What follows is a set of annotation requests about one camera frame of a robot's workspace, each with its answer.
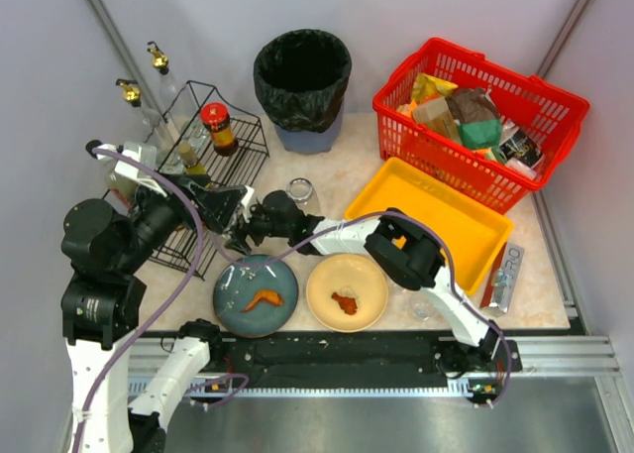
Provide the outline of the cream ceramic plate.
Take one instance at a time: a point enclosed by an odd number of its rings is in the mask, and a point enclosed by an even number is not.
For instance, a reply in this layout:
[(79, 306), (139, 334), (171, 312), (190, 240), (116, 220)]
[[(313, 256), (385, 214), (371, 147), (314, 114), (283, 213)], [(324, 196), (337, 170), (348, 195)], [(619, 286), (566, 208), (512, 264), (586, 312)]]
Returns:
[[(351, 293), (358, 312), (345, 314), (331, 298), (333, 292)], [(309, 308), (317, 320), (331, 330), (355, 333), (373, 326), (388, 302), (386, 277), (368, 257), (343, 254), (326, 258), (311, 272), (306, 286)]]

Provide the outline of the black-capped dark sauce bottle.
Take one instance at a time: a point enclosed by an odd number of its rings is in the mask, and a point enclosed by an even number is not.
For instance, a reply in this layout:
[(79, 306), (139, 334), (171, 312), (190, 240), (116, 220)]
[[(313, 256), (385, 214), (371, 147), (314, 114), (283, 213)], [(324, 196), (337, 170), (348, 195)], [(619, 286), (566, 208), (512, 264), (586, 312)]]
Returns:
[(93, 150), (96, 148), (102, 148), (111, 152), (122, 154), (124, 146), (104, 144), (99, 140), (91, 140), (85, 145), (85, 150), (93, 159), (96, 159), (99, 162), (102, 178), (109, 192), (112, 195), (115, 195), (127, 209), (132, 209), (135, 204), (137, 184), (115, 172), (115, 167), (118, 162), (117, 159), (112, 159), (103, 155), (95, 155)]

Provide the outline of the small yellow seasoning bottle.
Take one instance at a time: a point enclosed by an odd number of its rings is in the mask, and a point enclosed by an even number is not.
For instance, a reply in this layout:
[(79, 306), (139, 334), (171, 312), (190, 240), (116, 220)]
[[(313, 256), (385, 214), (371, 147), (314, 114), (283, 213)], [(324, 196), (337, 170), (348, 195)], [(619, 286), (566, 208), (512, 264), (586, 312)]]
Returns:
[(187, 175), (198, 185), (210, 188), (211, 178), (191, 145), (188, 142), (181, 142), (177, 150)]

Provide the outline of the red-lidded sauce jar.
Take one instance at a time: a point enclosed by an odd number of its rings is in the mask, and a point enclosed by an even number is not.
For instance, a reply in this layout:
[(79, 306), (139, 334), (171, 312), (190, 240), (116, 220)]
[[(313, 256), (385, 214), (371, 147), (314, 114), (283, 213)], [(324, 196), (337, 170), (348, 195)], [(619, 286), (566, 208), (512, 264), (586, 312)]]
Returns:
[(220, 102), (209, 103), (200, 109), (199, 116), (209, 132), (214, 151), (222, 157), (232, 156), (238, 149), (238, 141), (231, 128), (227, 107)]

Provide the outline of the glass jar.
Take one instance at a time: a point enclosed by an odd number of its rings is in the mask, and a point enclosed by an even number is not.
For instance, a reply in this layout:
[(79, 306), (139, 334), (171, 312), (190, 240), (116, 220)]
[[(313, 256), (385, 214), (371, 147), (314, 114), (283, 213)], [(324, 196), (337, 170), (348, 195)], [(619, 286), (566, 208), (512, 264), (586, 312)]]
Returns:
[(285, 192), (304, 214), (322, 215), (317, 191), (307, 178), (297, 177), (291, 180), (286, 186)]

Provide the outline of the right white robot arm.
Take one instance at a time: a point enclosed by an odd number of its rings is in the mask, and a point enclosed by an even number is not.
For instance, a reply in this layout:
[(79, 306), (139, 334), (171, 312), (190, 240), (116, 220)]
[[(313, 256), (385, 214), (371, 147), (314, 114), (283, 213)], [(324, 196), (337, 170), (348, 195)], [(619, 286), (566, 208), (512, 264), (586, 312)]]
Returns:
[(225, 247), (248, 255), (267, 238), (283, 238), (284, 253), (304, 256), (369, 256), (397, 285), (424, 295), (449, 323), (468, 365), (488, 364), (499, 352), (512, 367), (513, 352), (500, 327), (482, 314), (456, 279), (454, 257), (431, 228), (396, 208), (352, 220), (307, 214), (282, 190), (257, 201), (245, 185), (228, 188)]

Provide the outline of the blue ceramic plate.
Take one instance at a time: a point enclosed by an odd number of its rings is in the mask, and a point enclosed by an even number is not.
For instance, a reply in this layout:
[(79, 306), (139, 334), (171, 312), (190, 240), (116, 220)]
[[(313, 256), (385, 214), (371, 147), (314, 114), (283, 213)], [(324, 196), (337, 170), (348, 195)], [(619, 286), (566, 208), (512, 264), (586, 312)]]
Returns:
[(220, 324), (244, 338), (262, 338), (278, 331), (291, 317), (298, 301), (295, 274), (285, 262), (255, 268), (268, 260), (252, 255), (230, 265), (217, 279), (212, 306)]

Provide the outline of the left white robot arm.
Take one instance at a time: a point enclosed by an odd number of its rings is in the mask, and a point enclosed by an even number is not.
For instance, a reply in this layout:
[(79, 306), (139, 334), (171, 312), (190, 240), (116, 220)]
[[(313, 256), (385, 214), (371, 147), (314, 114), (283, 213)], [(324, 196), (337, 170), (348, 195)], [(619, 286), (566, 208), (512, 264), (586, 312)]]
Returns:
[(61, 249), (73, 270), (60, 302), (72, 369), (70, 448), (160, 452), (196, 375), (220, 365), (226, 350), (217, 325), (189, 321), (149, 384), (130, 398), (131, 349), (147, 329), (139, 318), (146, 287), (137, 271), (180, 225), (198, 235), (229, 232), (248, 219), (255, 195), (244, 185), (213, 188), (206, 175), (159, 173), (155, 151), (145, 145), (93, 140), (86, 149), (96, 159), (112, 160), (139, 192), (130, 214), (91, 198), (73, 206), (63, 221)]

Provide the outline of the gold-capped glass bottle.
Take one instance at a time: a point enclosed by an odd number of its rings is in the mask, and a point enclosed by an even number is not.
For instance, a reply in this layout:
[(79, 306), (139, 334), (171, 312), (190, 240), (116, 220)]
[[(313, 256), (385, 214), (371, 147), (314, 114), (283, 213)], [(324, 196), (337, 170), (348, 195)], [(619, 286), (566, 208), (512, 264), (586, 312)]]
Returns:
[(172, 137), (200, 150), (207, 142), (206, 131), (197, 119), (199, 106), (184, 81), (177, 78), (169, 66), (168, 56), (154, 41), (148, 42), (152, 66), (159, 75), (159, 97), (166, 110), (167, 128)]
[(136, 80), (117, 78), (115, 85), (122, 89), (123, 99), (136, 110), (145, 125), (148, 131), (146, 142), (157, 148), (157, 168), (167, 174), (185, 173), (183, 161), (174, 147), (180, 133), (173, 123), (143, 103), (141, 89)]

